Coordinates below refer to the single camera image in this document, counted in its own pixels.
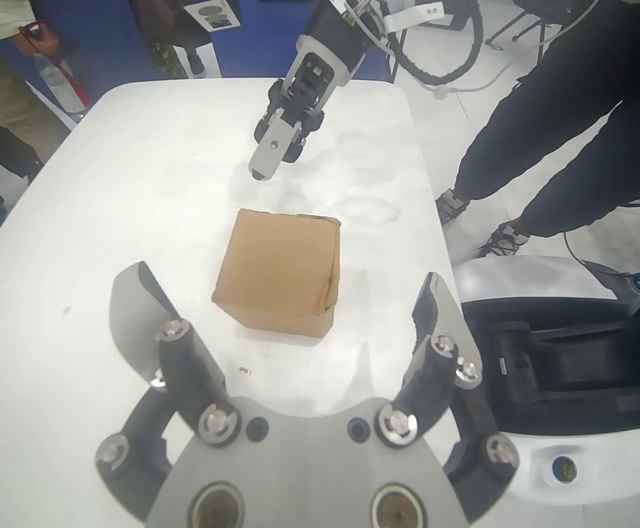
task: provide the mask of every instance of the beige pants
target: beige pants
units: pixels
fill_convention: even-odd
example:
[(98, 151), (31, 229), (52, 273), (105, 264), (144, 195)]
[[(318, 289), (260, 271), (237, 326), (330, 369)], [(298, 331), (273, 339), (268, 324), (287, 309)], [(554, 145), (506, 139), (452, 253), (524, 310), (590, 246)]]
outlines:
[(43, 163), (69, 134), (69, 129), (0, 58), (0, 126), (31, 145)]

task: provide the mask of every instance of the black pants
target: black pants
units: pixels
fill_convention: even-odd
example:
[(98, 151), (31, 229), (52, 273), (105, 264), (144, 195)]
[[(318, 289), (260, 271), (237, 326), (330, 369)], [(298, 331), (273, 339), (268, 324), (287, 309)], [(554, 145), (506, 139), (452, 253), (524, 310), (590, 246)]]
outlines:
[(600, 0), (499, 103), (460, 163), (457, 194), (492, 195), (609, 112), (525, 208), (531, 234), (589, 225), (640, 198), (640, 4), (621, 0)]
[(2, 127), (0, 127), (0, 165), (20, 178), (28, 178), (29, 181), (32, 181), (42, 168), (36, 151)]

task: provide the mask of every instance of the brown cardboard box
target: brown cardboard box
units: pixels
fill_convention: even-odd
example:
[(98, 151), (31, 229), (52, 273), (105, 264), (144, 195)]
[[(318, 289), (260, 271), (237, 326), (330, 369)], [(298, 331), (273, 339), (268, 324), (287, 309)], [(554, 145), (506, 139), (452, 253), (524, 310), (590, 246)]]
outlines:
[(247, 328), (324, 337), (340, 279), (340, 222), (241, 209), (212, 300)]

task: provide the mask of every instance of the plastic bottle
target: plastic bottle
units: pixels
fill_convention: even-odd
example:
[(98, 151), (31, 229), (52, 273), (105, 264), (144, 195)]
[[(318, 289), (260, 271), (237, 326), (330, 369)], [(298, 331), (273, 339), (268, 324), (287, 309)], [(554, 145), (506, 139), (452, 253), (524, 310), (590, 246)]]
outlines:
[[(86, 113), (86, 107), (73, 89), (73, 86), (67, 81), (60, 69), (53, 65), (44, 55), (36, 53), (34, 54), (34, 59), (40, 77), (56, 97), (60, 106), (69, 114), (71, 119), (76, 122), (80, 121)], [(60, 65), (67, 73), (71, 73), (66, 61), (63, 60)]]

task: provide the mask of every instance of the sneaker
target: sneaker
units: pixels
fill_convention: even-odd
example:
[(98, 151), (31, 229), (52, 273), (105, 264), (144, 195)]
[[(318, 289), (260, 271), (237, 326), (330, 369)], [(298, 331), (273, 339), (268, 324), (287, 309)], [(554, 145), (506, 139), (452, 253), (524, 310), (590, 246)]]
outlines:
[(6, 220), (6, 217), (9, 213), (7, 212), (4, 206), (4, 199), (0, 196), (0, 225)]
[(207, 76), (207, 71), (204, 69), (204, 64), (198, 57), (197, 53), (187, 53), (187, 59), (189, 60), (189, 67), (191, 68), (191, 73), (193, 77), (196, 79), (201, 79)]
[(438, 216), (440, 217), (440, 225), (445, 225), (463, 212), (467, 205), (462, 200), (458, 200), (453, 195), (453, 190), (448, 189), (444, 191), (440, 198), (436, 200), (436, 208), (438, 209)]
[(487, 243), (482, 246), (475, 258), (486, 257), (487, 255), (500, 255), (508, 257), (515, 255), (518, 250), (529, 240), (526, 235), (516, 233), (507, 222), (498, 226)]

